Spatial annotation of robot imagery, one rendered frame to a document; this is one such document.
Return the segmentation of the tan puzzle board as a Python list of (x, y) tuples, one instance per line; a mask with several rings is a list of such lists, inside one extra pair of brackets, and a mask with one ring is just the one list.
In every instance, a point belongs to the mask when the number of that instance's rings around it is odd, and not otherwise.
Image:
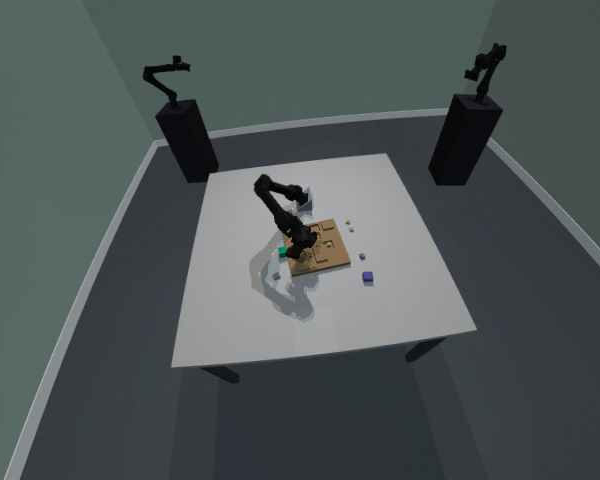
[[(304, 224), (317, 232), (317, 241), (312, 248), (302, 250), (302, 258), (288, 258), (292, 277), (350, 265), (351, 260), (334, 219)], [(327, 242), (331, 246), (327, 247)]]

